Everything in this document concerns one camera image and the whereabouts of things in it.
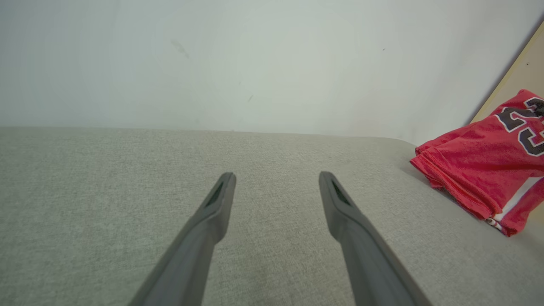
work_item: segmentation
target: gray fabric surface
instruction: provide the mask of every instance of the gray fabric surface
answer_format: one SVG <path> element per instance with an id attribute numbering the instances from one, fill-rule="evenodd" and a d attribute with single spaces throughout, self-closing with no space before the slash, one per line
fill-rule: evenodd
<path id="1" fill-rule="evenodd" d="M 414 146 L 297 134 L 0 128 L 0 304 L 124 305 L 219 175 L 238 183 L 203 305 L 353 305 L 332 171 L 435 305 L 544 301 L 542 228 L 506 238 L 429 187 Z"/>

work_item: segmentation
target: red jersey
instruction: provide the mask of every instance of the red jersey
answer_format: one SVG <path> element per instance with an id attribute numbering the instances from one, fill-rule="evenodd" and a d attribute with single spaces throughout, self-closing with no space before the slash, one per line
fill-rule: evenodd
<path id="1" fill-rule="evenodd" d="M 528 90 L 416 148 L 410 162 L 468 212 L 510 236 L 544 200 L 544 100 Z"/>

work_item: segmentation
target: red shirt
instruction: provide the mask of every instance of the red shirt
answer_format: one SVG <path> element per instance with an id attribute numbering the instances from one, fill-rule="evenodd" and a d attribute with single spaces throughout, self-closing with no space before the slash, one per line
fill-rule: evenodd
<path id="1" fill-rule="evenodd" d="M 544 100 L 528 90 L 482 121 L 416 148 L 410 162 L 468 212 L 507 236 L 544 200 Z"/>

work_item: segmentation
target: jersey number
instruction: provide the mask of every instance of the jersey number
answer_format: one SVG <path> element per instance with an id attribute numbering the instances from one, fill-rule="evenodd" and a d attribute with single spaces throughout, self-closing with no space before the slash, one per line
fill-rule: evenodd
<path id="1" fill-rule="evenodd" d="M 496 114 L 497 118 L 499 118 L 500 122 L 503 123 L 505 129 L 511 133 L 512 131 L 518 129 L 520 126 L 523 126 L 527 124 L 527 121 L 516 118 L 514 119 L 512 117 L 512 114 L 517 114 L 518 117 L 523 118 L 540 118 L 542 117 L 539 114 L 535 113 L 535 109 L 541 109 L 544 107 L 544 101 L 537 98 L 532 98 L 530 100 L 525 101 L 525 105 L 527 106 L 527 109 L 521 109 L 521 108 L 515 108 L 515 107 L 505 107 L 503 109 L 503 112 L 500 114 Z M 534 138 L 536 137 L 537 133 L 535 133 L 533 130 L 531 130 L 530 127 L 526 127 L 522 129 L 518 133 L 518 140 L 525 148 L 525 151 L 529 155 L 533 156 L 540 156 L 544 154 L 544 141 L 541 143 L 534 143 Z"/>

